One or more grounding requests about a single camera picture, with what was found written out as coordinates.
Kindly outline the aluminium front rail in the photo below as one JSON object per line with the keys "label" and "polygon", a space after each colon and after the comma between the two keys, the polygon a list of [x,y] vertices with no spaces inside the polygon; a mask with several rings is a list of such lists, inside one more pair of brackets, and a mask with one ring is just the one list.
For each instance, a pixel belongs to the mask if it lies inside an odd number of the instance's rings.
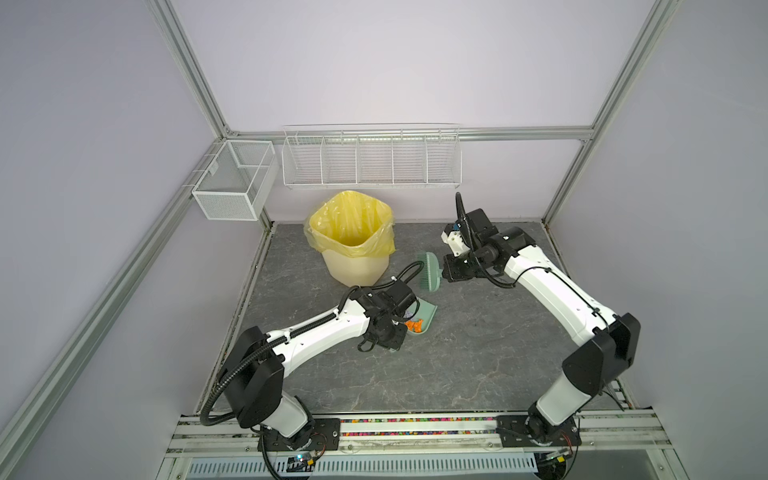
{"label": "aluminium front rail", "polygon": [[[539,446],[497,431],[498,412],[427,414],[337,414],[340,426],[324,438],[340,454],[414,454],[548,451],[568,445],[563,438]],[[651,410],[592,410],[576,420],[580,451],[656,450],[673,447]],[[228,421],[204,427],[184,417],[166,449],[168,457],[245,456],[257,450],[256,433]]]}

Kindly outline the green plastic dustpan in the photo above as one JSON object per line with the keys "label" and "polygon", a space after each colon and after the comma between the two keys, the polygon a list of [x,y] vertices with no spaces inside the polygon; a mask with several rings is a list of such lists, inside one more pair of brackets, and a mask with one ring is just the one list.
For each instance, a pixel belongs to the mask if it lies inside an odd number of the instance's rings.
{"label": "green plastic dustpan", "polygon": [[413,320],[413,321],[422,320],[423,331],[420,334],[414,334],[408,330],[408,333],[410,335],[415,335],[415,336],[424,334],[429,329],[432,323],[432,320],[435,317],[436,312],[437,312],[436,305],[426,300],[417,298],[416,301],[406,310],[404,314],[405,325],[406,325],[406,322],[409,320]]}

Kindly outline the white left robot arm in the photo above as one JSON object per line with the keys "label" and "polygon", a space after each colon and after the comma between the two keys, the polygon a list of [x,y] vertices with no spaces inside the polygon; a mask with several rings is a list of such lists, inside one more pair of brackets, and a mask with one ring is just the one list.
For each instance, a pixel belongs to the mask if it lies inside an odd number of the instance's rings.
{"label": "white left robot arm", "polygon": [[236,420],[243,429],[268,430],[303,445],[314,433],[308,408],[285,392],[284,380],[300,366],[350,339],[358,350],[376,347],[397,351],[407,335],[409,309],[419,299],[409,286],[425,268],[423,260],[407,265],[380,285],[354,285],[333,308],[293,326],[263,332],[252,327],[238,337],[219,370],[199,413],[203,426]]}

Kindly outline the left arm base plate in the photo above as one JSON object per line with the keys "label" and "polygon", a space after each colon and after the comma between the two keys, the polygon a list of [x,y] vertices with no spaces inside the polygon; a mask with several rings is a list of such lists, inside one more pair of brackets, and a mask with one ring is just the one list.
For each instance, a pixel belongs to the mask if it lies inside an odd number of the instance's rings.
{"label": "left arm base plate", "polygon": [[269,452],[336,451],[341,439],[341,419],[315,418],[291,437],[285,437],[277,430],[264,428],[261,437]]}

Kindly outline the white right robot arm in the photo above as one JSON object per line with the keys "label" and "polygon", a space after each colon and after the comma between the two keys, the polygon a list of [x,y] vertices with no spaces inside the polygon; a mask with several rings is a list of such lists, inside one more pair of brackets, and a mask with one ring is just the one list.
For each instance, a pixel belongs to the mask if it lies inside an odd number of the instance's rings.
{"label": "white right robot arm", "polygon": [[579,287],[518,227],[500,230],[481,209],[455,196],[457,219],[441,235],[449,282],[485,279],[501,289],[523,287],[563,326],[576,349],[551,387],[528,410],[516,433],[549,444],[576,428],[575,414],[634,363],[641,325],[616,314]]}

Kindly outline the orange paper scrap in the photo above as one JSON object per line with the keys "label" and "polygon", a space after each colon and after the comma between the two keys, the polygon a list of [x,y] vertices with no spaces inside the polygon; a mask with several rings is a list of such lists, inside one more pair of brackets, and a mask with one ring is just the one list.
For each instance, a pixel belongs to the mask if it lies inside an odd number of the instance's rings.
{"label": "orange paper scrap", "polygon": [[417,321],[409,320],[406,322],[406,326],[408,330],[414,334],[420,334],[423,331],[422,320],[417,320]]}

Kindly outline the beige bin yellow bag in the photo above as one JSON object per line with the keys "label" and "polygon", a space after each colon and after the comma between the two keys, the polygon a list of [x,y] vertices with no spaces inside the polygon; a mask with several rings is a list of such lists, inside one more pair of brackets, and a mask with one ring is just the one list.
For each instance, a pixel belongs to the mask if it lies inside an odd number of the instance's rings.
{"label": "beige bin yellow bag", "polygon": [[311,213],[304,232],[333,279],[348,287],[372,286],[384,275],[395,252],[394,223],[388,204],[346,190]]}

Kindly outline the green hand brush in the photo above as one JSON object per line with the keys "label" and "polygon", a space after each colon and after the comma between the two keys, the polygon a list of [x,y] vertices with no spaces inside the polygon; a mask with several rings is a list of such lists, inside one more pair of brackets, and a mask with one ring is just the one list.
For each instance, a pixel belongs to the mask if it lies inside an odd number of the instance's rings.
{"label": "green hand brush", "polygon": [[442,278],[442,271],[437,255],[433,252],[424,251],[417,255],[417,260],[423,263],[423,269],[419,273],[420,287],[430,293],[439,289]]}

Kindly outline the small white mesh basket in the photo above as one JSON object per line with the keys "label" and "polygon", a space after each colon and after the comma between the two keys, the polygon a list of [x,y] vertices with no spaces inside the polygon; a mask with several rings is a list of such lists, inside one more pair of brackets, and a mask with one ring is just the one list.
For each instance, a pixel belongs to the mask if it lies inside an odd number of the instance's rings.
{"label": "small white mesh basket", "polygon": [[272,142],[225,140],[192,194],[208,220],[259,221],[278,173]]}

